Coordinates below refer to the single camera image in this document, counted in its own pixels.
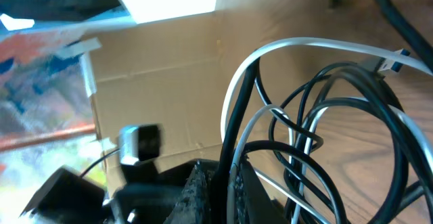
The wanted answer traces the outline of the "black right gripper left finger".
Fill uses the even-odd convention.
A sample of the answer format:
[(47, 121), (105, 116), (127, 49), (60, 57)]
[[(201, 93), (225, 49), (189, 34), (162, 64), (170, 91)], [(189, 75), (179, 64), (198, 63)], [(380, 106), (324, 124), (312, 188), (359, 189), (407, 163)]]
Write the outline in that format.
[(187, 179), (181, 196), (164, 224), (208, 223), (208, 184), (202, 163), (197, 161)]

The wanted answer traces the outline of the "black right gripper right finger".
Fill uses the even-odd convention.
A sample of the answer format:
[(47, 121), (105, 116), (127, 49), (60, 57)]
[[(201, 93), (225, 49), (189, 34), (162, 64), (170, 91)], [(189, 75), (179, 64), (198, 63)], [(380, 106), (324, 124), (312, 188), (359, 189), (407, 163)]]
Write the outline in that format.
[(281, 211), (272, 203), (258, 175), (242, 160), (235, 187), (235, 223), (286, 224)]

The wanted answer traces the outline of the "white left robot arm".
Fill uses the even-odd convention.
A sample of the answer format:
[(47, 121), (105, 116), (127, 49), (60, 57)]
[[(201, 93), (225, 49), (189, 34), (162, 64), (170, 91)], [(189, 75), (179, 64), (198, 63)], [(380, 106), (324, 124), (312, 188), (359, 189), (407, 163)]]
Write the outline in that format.
[(214, 160), (193, 159), (158, 171), (151, 160), (122, 165), (126, 183), (106, 191), (62, 166), (35, 192), (22, 211), (56, 223), (207, 223), (207, 185)]

